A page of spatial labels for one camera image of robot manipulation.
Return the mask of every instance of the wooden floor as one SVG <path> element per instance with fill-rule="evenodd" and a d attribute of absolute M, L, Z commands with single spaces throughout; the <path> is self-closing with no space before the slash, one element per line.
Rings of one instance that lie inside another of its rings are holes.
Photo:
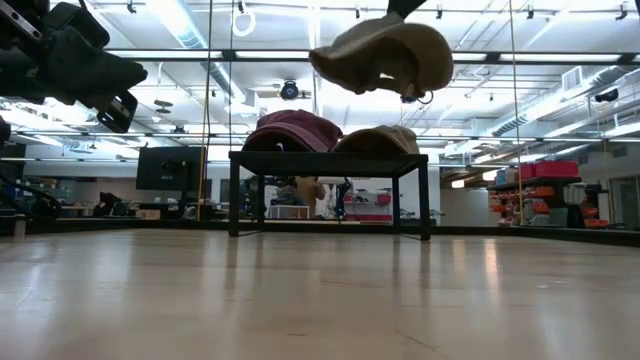
<path fill-rule="evenodd" d="M 0 359 L 640 359 L 640 250 L 125 230 L 0 244 Z"/>

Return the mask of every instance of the red container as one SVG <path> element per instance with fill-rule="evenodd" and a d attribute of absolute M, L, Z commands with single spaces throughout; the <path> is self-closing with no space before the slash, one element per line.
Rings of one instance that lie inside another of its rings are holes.
<path fill-rule="evenodd" d="M 534 166 L 534 177 L 578 177 L 579 174 L 575 161 L 544 161 Z"/>
<path fill-rule="evenodd" d="M 535 164 L 523 164 L 520 166 L 520 173 L 522 174 L 522 180 L 536 177 Z"/>
<path fill-rule="evenodd" d="M 381 194 L 378 195 L 378 205 L 387 205 L 391 203 L 391 195 Z"/>

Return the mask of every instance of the cable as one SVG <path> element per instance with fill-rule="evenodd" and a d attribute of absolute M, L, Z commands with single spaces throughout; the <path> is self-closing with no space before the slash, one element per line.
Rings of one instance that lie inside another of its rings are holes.
<path fill-rule="evenodd" d="M 509 23 L 511 26 L 511 53 L 515 54 L 516 52 L 516 38 L 513 33 L 513 4 L 512 0 L 509 0 Z M 518 113 L 518 91 L 517 91 L 517 66 L 516 66 L 516 57 L 512 57 L 512 65 L 513 65 L 513 102 L 515 106 L 516 119 L 520 118 L 520 114 Z M 516 123 L 516 139 L 520 139 L 520 125 Z M 522 163 L 520 162 L 520 151 L 518 151 L 518 193 L 520 200 L 520 224 L 524 223 L 524 209 L 523 209 L 523 199 L 522 199 Z"/>
<path fill-rule="evenodd" d="M 202 151 L 200 152 L 200 186 L 198 187 L 198 209 L 196 220 L 200 221 L 200 199 L 202 198 L 202 204 L 206 205 L 207 203 L 207 191 L 205 189 L 204 195 L 202 194 L 202 190 L 207 186 L 207 161 L 205 156 L 209 153 L 209 145 L 211 145 L 211 115 L 209 114 L 209 87 L 211 86 L 211 29 L 213 23 L 213 0 L 209 0 L 209 41 L 207 44 L 207 80 L 204 94 L 204 114 L 202 116 L 202 144 L 204 145 L 204 137 L 205 137 L 205 124 L 207 125 L 207 145 L 202 147 Z"/>
<path fill-rule="evenodd" d="M 235 16 L 235 11 L 236 8 L 235 6 L 233 6 L 233 3 L 231 4 L 231 19 L 234 19 Z M 230 28 L 231 28 L 231 32 L 233 33 L 233 21 L 231 22 Z M 233 49 L 233 38 L 234 36 L 231 36 L 231 39 L 229 40 L 229 49 Z M 229 78 L 231 79 L 233 77 L 233 61 L 229 61 Z M 229 151 L 231 151 L 232 147 L 233 147 L 233 138 L 231 137 L 231 121 L 232 121 L 232 116 L 231 116 L 231 108 L 233 106 L 233 104 L 231 103 L 231 81 L 229 81 L 228 87 L 227 87 L 227 94 L 229 94 Z"/>

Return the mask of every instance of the table leg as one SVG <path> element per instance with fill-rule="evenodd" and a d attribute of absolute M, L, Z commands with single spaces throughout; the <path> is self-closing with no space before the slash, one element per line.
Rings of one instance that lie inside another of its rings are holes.
<path fill-rule="evenodd" d="M 393 201 L 393 231 L 400 233 L 400 179 L 391 179 L 391 201 Z"/>
<path fill-rule="evenodd" d="M 240 164 L 231 159 L 229 176 L 229 236 L 238 236 L 238 203 L 240 202 Z"/>
<path fill-rule="evenodd" d="M 258 175 L 258 230 L 264 228 L 264 175 Z"/>
<path fill-rule="evenodd" d="M 418 189 L 420 191 L 420 240 L 431 239 L 431 216 L 429 210 L 429 163 L 418 168 Z"/>

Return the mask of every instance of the hanging hat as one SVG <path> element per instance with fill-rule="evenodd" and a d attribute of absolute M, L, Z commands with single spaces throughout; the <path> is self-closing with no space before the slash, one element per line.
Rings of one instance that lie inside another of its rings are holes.
<path fill-rule="evenodd" d="M 422 98 L 453 75 L 446 39 L 427 25 L 405 24 L 396 12 L 358 23 L 309 59 L 323 78 L 356 94 L 387 89 Z"/>

